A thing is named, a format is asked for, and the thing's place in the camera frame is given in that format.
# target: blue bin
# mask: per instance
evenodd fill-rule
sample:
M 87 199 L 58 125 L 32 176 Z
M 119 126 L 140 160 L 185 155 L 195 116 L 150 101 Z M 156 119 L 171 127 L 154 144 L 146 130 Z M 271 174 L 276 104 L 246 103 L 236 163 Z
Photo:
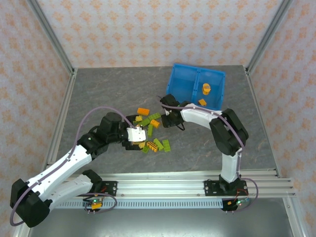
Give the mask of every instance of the blue bin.
M 166 93 L 172 94 L 180 103 L 190 101 L 198 105 L 200 99 L 207 103 L 204 108 L 221 110 L 224 100 L 225 72 L 175 63 L 172 68 Z M 208 95 L 203 95 L 204 83 L 211 86 Z

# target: patterned wallpaper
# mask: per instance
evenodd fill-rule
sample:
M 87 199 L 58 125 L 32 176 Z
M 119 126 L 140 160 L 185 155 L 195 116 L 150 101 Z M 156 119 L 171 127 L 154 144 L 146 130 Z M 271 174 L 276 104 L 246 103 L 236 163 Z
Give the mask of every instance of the patterned wallpaper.
M 251 75 L 283 176 L 316 233 L 316 1 L 294 0 Z
M 40 172 L 69 75 L 25 0 L 0 2 L 0 232 L 11 185 Z
M 39 0 L 80 68 L 247 65 L 282 0 Z

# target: green lego brick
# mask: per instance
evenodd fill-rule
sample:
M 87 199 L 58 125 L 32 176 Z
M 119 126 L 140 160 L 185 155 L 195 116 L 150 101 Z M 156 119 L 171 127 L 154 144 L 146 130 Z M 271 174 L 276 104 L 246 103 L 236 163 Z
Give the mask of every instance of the green lego brick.
M 148 137 L 152 137 L 153 136 L 153 130 L 154 130 L 154 126 L 149 124 L 148 125 L 148 131 L 147 131 Z
M 163 145 L 161 144 L 161 142 L 157 138 L 154 139 L 154 143 L 157 145 L 157 147 L 160 151 L 163 149 Z
M 163 144 L 165 152 L 170 152 L 171 151 L 169 140 L 163 140 L 162 144 Z
M 150 150 L 149 147 L 145 145 L 144 148 L 142 149 L 142 152 L 147 154 L 149 150 Z
M 161 115 L 159 113 L 155 113 L 153 115 L 149 115 L 148 118 L 151 120 L 160 118 Z
M 151 120 L 150 120 L 149 118 L 146 118 L 146 119 L 144 119 L 143 121 L 140 121 L 140 122 L 138 123 L 138 125 L 145 127 L 145 126 L 147 126 L 148 124 L 150 124 L 150 121 L 151 121 Z

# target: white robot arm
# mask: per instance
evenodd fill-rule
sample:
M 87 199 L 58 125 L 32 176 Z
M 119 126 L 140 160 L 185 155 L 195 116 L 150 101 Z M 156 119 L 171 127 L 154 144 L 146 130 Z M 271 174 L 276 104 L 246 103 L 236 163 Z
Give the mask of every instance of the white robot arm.
M 185 107 L 192 108 L 192 107 L 196 107 L 196 105 L 187 104 Z M 193 122 L 211 130 L 209 123 L 213 119 L 217 119 L 217 116 L 214 115 L 213 112 L 219 115 L 222 114 L 222 111 L 209 110 L 209 112 L 206 112 L 206 111 L 201 111 L 201 110 L 196 110 L 196 109 L 181 110 L 180 113 L 185 122 Z M 222 153 L 221 177 L 228 183 L 235 181 L 238 177 L 238 174 L 237 174 L 238 155 L 239 155 L 238 151 L 233 156 Z
M 132 122 L 135 117 L 136 115 L 127 116 L 127 119 Z M 83 172 L 70 182 L 62 183 L 75 171 L 106 152 L 110 143 L 122 143 L 126 150 L 140 150 L 139 146 L 133 145 L 132 142 L 146 141 L 146 131 L 141 127 L 128 127 L 128 124 L 121 120 L 119 114 L 107 113 L 99 126 L 78 140 L 71 157 L 70 150 L 42 173 L 27 182 L 19 179 L 12 185 L 10 206 L 16 208 L 16 213 L 29 227 L 38 225 L 52 209 L 69 198 L 100 191 L 102 179 L 92 170 Z M 51 175 L 40 181 L 52 171 L 54 172 Z M 27 189 L 29 191 L 25 197 L 16 205 Z

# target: gray tabletop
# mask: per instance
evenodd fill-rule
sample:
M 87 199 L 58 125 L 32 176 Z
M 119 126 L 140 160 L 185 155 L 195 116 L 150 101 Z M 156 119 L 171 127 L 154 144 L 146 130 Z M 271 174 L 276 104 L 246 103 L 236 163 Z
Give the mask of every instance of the gray tabletop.
M 241 169 L 275 168 L 271 148 L 242 66 L 208 66 L 226 72 L 222 110 L 233 109 L 249 133 L 242 153 Z M 112 106 L 125 115 L 137 108 L 161 113 L 156 95 L 164 96 L 172 67 L 79 69 L 72 93 L 58 151 L 62 157 L 72 146 L 84 115 L 100 105 Z M 98 125 L 108 110 L 94 112 L 84 123 L 81 135 Z M 169 139 L 171 152 L 126 151 L 121 144 L 111 144 L 106 153 L 78 171 L 97 173 L 168 172 L 220 170 L 221 153 L 211 131 L 192 123 L 185 131 L 176 127 L 154 129 L 153 139 Z

